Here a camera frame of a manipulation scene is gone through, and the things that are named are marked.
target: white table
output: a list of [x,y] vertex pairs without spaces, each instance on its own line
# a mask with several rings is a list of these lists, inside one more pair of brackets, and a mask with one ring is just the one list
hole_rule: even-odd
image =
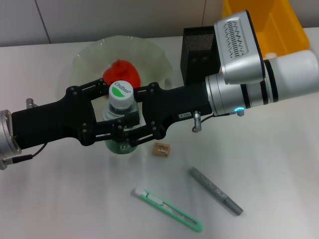
[[[314,51],[318,32],[307,29]],[[175,86],[182,85],[181,39],[152,39],[176,69]],[[40,105],[60,99],[73,57],[88,44],[0,48],[0,109],[22,110],[29,97]],[[197,134],[193,120],[174,124],[162,140],[171,144],[167,159],[151,155],[153,142],[129,156],[111,154],[103,142],[51,142],[33,160],[0,172],[0,238],[318,238],[318,102],[314,94],[250,109],[244,117],[211,119]],[[242,207],[242,215],[194,181],[190,166]],[[199,219],[203,231],[133,197],[139,185]]]

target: yellow plastic tray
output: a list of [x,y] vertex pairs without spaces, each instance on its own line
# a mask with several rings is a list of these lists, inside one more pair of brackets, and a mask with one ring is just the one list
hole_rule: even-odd
[[288,0],[224,0],[223,17],[248,10],[263,57],[309,48],[308,38]]

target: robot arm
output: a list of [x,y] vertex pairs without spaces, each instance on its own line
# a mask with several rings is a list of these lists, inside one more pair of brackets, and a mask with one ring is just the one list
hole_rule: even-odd
[[163,90],[157,83],[135,89],[146,122],[139,128],[123,130],[139,124],[137,112],[96,121],[91,100],[108,94],[103,79],[69,87],[55,103],[12,115],[1,111],[0,169],[22,149],[65,137],[76,138],[84,146],[107,139],[136,146],[164,138],[168,127],[181,120],[194,118],[199,131],[200,116],[242,116],[245,109],[319,91],[319,64],[312,52],[263,61],[248,12],[222,19],[214,28],[222,72],[172,90]]

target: small wooden block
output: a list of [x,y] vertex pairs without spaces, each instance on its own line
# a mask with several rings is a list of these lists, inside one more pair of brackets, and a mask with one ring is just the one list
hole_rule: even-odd
[[160,142],[155,142],[152,150],[152,155],[160,157],[168,157],[170,152],[170,145]]

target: black mesh container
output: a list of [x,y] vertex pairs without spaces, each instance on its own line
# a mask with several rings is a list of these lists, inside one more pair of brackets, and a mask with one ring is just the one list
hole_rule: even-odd
[[184,84],[205,81],[218,73],[220,59],[213,26],[184,28],[180,70]]

